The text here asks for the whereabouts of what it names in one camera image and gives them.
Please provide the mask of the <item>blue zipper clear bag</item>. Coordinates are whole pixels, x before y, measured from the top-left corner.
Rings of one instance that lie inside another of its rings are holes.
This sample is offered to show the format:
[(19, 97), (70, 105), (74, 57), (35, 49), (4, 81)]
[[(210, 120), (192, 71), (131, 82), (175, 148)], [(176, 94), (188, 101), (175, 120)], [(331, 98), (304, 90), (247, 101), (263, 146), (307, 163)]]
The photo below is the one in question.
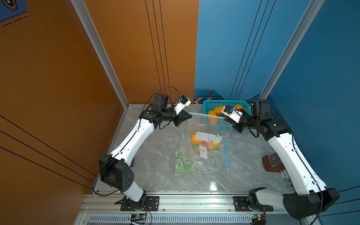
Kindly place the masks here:
[(225, 146), (222, 144), (220, 148), (213, 149), (216, 149), (218, 151), (217, 156), (215, 158), (212, 157), (210, 160), (197, 158), (196, 169), (200, 173), (230, 173), (227, 150)]

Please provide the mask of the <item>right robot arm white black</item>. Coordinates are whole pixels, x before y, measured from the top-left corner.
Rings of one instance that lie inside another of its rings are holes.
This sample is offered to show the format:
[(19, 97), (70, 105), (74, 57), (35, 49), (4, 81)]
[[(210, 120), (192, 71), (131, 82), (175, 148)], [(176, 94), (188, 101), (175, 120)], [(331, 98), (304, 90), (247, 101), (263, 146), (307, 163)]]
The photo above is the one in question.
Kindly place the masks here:
[(265, 205), (285, 209), (297, 220), (319, 215), (332, 206), (340, 194), (335, 188), (327, 187), (324, 181), (304, 157), (297, 146), (293, 132), (283, 119), (272, 115), (267, 99), (257, 99), (250, 104), (251, 114), (244, 108), (238, 110), (231, 105), (222, 109), (225, 121), (232, 124), (238, 132), (243, 129), (256, 131), (255, 138), (263, 136), (275, 150), (288, 172), (294, 188), (292, 194), (267, 191), (264, 187), (249, 191), (247, 204), (252, 211), (261, 211)]

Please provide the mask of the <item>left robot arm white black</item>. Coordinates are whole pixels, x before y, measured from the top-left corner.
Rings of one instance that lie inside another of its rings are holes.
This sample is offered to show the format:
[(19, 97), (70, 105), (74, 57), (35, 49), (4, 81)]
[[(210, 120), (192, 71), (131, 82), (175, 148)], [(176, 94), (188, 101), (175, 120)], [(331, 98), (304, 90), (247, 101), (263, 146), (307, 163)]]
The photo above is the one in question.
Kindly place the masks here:
[(173, 122), (175, 126), (179, 126), (192, 118), (192, 115), (184, 110), (191, 104), (189, 98), (180, 96), (176, 105), (167, 106), (170, 99), (167, 94), (155, 93), (154, 102), (142, 110), (134, 128), (124, 141), (109, 155), (104, 154), (99, 159), (101, 181), (119, 190), (138, 210), (146, 204), (146, 191), (136, 184), (135, 175), (130, 168), (136, 153), (162, 122)]

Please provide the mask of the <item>clear zip-top bag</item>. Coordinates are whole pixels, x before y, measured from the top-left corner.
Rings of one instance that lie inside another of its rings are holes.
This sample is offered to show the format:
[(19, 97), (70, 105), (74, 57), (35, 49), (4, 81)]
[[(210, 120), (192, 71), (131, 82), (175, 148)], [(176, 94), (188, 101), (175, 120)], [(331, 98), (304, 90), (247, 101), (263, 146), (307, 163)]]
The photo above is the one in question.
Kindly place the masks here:
[(207, 121), (207, 114), (190, 113), (192, 118), (188, 121), (187, 135), (189, 138), (196, 134), (196, 139), (204, 142), (221, 142), (223, 143), (230, 135), (233, 127), (226, 122), (224, 117), (218, 117), (218, 124), (211, 125)]

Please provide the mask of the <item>yellow mango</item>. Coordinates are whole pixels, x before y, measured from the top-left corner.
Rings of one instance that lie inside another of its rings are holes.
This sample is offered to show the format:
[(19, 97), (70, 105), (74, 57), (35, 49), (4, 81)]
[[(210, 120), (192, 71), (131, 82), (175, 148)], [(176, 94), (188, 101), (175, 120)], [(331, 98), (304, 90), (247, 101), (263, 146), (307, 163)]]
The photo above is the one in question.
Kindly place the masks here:
[(214, 148), (220, 148), (222, 143), (221, 142), (213, 142), (212, 145)]

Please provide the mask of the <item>red pink mango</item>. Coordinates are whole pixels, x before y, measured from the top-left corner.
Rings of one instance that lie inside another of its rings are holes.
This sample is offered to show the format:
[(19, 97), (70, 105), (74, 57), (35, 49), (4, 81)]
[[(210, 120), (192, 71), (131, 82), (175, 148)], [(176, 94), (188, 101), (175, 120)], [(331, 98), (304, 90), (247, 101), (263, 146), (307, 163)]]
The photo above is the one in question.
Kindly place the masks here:
[(211, 142), (204, 142), (203, 144), (206, 148), (208, 148), (210, 150), (214, 148), (214, 145)]

